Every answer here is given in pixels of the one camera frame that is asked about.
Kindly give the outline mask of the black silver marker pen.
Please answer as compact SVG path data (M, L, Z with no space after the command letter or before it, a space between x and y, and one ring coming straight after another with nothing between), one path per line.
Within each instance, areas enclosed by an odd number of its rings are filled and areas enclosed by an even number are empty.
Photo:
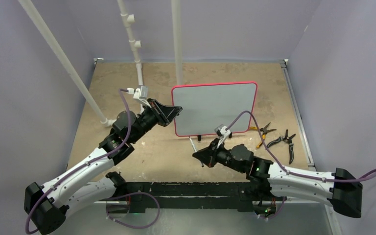
M191 138L191 137L188 137L188 139L189 139L189 141L190 141L190 144L191 144L191 146L192 146L192 149L193 149L194 153L196 153L196 152L197 152L197 149L196 149L196 146L195 146L195 144L194 144L192 138ZM202 162L201 160L199 160L199 161L200 161L200 163L201 163L201 167L204 167L203 162Z

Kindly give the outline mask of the whiteboard with pink frame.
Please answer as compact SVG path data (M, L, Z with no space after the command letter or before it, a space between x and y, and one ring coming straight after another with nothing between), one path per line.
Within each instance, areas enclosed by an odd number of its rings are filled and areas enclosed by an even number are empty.
M253 111L257 91L252 81L175 86L172 104L183 108L174 121L176 136L214 135L221 124L232 133L246 132L251 118L238 115Z

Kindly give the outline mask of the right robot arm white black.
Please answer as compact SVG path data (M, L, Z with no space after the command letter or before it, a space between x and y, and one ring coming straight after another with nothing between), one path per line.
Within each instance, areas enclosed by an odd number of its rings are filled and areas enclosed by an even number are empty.
M214 139L209 146L194 152L192 156L207 167L221 164L244 173L246 179L255 184L254 195L259 198L301 198L323 203L347 217L361 217L363 185L346 169L318 172L280 167L271 160L255 156L243 144L226 149L218 142L218 139Z

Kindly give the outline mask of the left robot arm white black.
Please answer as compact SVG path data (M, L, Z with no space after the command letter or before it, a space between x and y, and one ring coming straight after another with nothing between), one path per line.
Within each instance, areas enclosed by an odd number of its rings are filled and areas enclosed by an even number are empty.
M85 159L60 176L42 185L33 182L25 189L25 232L48 235L82 208L103 199L121 200L138 195L131 191L118 172L109 172L92 182L98 174L118 165L133 151L133 144L156 125L167 127L182 112L181 106L163 105L157 100L144 100L144 111L119 113L109 135Z

